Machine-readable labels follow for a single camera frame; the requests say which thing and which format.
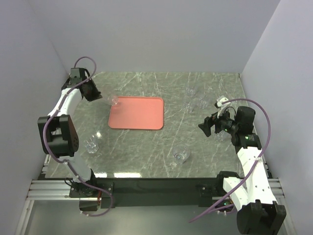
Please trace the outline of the clear round glass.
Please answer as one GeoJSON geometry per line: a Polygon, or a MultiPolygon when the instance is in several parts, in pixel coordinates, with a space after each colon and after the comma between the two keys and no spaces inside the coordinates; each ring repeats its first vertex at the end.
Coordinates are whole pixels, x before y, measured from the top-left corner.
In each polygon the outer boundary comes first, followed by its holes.
{"type": "Polygon", "coordinates": [[[172,149],[173,157],[176,163],[183,164],[190,157],[190,148],[185,144],[177,144],[172,149]]]}

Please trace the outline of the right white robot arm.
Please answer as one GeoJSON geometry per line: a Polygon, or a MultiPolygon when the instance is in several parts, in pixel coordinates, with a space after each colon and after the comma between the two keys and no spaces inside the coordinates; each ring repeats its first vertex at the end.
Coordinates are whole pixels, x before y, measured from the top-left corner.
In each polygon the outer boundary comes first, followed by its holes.
{"type": "Polygon", "coordinates": [[[255,110],[240,106],[234,119],[228,111],[206,117],[198,127],[207,137],[211,128],[225,131],[243,168],[244,178],[226,176],[215,183],[219,195],[227,195],[237,210],[237,228],[243,235],[278,234],[287,212],[278,204],[268,182],[259,137],[253,133],[255,110]]]}

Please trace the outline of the clear faceted glass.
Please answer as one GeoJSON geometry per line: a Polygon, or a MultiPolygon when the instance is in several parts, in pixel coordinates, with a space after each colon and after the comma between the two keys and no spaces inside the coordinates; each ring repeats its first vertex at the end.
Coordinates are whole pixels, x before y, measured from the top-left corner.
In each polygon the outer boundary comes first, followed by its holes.
{"type": "Polygon", "coordinates": [[[84,147],[90,154],[94,154],[99,149],[98,138],[96,135],[91,135],[84,140],[84,147]]]}
{"type": "Polygon", "coordinates": [[[108,95],[106,100],[107,104],[111,106],[117,105],[119,103],[119,97],[115,94],[108,95]]]}

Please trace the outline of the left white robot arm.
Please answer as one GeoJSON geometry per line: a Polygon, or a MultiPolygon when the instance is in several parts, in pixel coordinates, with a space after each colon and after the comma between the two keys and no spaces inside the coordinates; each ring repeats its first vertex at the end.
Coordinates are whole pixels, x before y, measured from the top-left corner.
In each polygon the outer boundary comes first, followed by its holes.
{"type": "Polygon", "coordinates": [[[44,153],[70,171],[72,179],[66,183],[73,192],[88,197],[98,193],[98,184],[92,169],[77,154],[79,137],[71,117],[82,99],[94,101],[101,97],[87,69],[71,68],[56,106],[47,116],[38,119],[44,153]]]}

